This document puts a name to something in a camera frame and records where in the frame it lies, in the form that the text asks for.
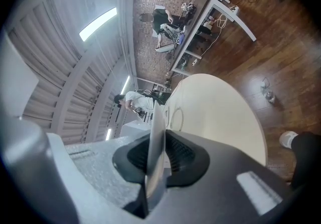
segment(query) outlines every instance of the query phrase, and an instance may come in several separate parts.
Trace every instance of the black hair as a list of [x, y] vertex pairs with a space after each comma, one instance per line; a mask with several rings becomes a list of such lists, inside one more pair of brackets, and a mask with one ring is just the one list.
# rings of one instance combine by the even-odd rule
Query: black hair
[[118, 94], [118, 95], [116, 95], [116, 96], [114, 97], [114, 102], [115, 102], [116, 104], [119, 104], [119, 101], [120, 101], [120, 100], [123, 100], [124, 98], [125, 98], [125, 95]]
[[148, 17], [148, 13], [142, 13], [142, 14], [139, 14], [139, 20], [142, 21], [142, 22], [147, 22], [147, 17]]

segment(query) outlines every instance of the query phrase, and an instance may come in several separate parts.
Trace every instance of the power cord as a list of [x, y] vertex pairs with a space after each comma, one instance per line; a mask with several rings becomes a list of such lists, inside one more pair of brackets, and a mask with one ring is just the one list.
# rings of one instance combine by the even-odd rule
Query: power cord
[[183, 123], [184, 123], [184, 114], [183, 114], [183, 110], [182, 110], [181, 107], [177, 107], [177, 108], [175, 109], [175, 111], [173, 112], [172, 119], [171, 119], [171, 123], [170, 123], [170, 128], [171, 128], [171, 129], [173, 128], [174, 115], [175, 115], [175, 113], [176, 113], [178, 110], [180, 110], [181, 113], [182, 113], [182, 123], [181, 123], [181, 127], [180, 127], [180, 130], [179, 130], [179, 131], [182, 131], [182, 127], [183, 127]]
[[176, 74], [176, 75], [172, 76], [171, 78], [176, 77], [176, 76], [180, 76], [180, 75], [181, 75], [181, 74]]
[[[238, 1], [236, 4], [234, 4], [234, 5], [237, 6], [237, 5], [240, 4], [240, 2], [242, 2], [242, 1], [243, 1], [243, 0], [239, 0], [239, 1]], [[247, 1], [248, 1], [250, 4], [253, 4], [253, 3], [256, 3], [258, 0], [252, 0], [252, 1], [251, 1], [251, 0], [247, 0]], [[221, 14], [220, 17], [219, 17], [217, 20], [214, 21], [214, 23], [215, 23], [215, 22], [217, 22], [217, 27], [220, 28], [220, 33], [219, 33], [219, 35], [217, 36], [217, 38], [214, 40], [214, 42], [209, 46], [209, 48], [207, 48], [207, 49], [205, 50], [205, 52], [204, 52], [201, 56], [203, 56], [203, 55], [207, 52], [207, 50], [209, 50], [209, 49], [212, 47], [212, 45], [217, 41], [217, 39], [218, 39], [219, 36], [221, 35], [222, 29], [225, 28], [225, 26], [226, 26], [227, 17], [226, 17], [225, 15]]]

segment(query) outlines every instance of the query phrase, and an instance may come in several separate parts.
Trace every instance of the gray fabric surface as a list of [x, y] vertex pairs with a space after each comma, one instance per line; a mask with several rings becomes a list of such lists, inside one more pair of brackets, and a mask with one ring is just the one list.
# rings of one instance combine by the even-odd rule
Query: gray fabric surface
[[106, 200], [124, 207], [137, 198], [140, 185], [126, 182], [112, 164], [114, 152], [134, 141], [122, 137], [109, 141], [67, 145], [66, 150], [86, 180]]

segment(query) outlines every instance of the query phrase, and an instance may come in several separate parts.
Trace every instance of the man sitting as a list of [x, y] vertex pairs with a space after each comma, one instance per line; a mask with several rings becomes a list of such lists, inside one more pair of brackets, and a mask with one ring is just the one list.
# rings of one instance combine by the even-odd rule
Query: man sitting
[[[186, 19], [184, 17], [179, 17], [176, 15], [172, 15], [171, 12], [167, 9], [156, 9], [153, 11], [152, 14], [150, 13], [143, 13], [139, 15], [139, 20], [141, 22], [151, 22], [152, 29], [157, 34], [158, 37], [158, 45], [157, 48], [161, 47], [162, 45], [162, 24], [173, 24], [178, 26], [180, 29], [186, 24]], [[211, 30], [206, 27], [200, 26], [199, 31], [205, 34], [211, 35]]]

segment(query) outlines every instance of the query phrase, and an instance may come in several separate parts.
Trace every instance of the black shirt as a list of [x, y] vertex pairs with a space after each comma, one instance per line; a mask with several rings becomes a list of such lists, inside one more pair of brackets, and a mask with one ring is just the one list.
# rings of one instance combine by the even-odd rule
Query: black shirt
[[165, 9], [156, 9], [153, 11], [154, 21], [152, 22], [152, 29], [155, 30], [157, 34], [160, 33], [161, 24], [170, 23], [169, 17]]

